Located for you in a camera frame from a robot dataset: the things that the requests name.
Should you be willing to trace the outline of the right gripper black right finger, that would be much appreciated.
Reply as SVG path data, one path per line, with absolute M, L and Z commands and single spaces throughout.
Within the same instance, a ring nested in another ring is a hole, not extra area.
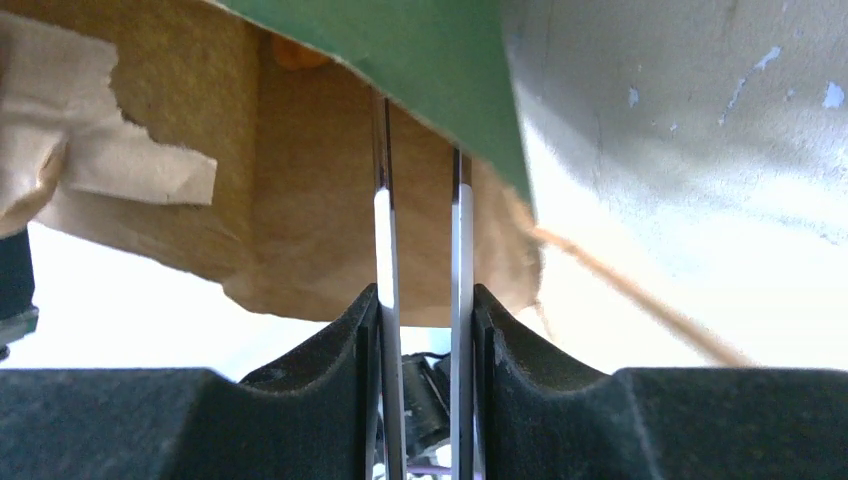
M 827 369 L 600 372 L 474 288 L 488 479 L 843 479 L 847 375 Z

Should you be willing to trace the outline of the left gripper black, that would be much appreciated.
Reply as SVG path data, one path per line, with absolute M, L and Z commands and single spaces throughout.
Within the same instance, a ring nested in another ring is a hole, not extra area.
M 35 279 L 28 230 L 1 240 L 1 360 L 9 345 L 33 333 L 39 309 L 33 303 Z

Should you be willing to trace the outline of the brown fake bread slice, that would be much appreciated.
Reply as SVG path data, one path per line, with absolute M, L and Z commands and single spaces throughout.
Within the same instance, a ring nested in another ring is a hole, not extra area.
M 282 35 L 272 34 L 270 38 L 274 60 L 287 71 L 313 69 L 331 62 L 327 55 Z

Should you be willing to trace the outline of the metal tongs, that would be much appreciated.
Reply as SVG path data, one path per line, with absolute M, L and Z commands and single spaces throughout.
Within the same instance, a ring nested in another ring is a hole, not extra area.
M 382 411 L 389 479 L 407 476 L 401 326 L 451 329 L 450 476 L 474 479 L 472 160 L 406 121 L 393 180 L 390 101 L 371 91 L 374 239 L 381 314 Z

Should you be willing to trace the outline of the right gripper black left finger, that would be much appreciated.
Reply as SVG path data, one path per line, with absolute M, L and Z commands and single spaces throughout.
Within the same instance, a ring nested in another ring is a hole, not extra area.
M 367 479 L 379 303 L 232 382 L 207 369 L 1 374 L 5 479 Z

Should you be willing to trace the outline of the green brown paper bag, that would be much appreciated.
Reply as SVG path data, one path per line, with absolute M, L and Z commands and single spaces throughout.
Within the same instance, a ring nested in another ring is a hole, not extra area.
M 330 320 L 376 279 L 371 91 L 473 162 L 474 279 L 574 356 L 743 367 L 674 267 L 749 199 L 736 1 L 5 1 L 1 226 Z M 272 34 L 331 62 L 287 71 Z

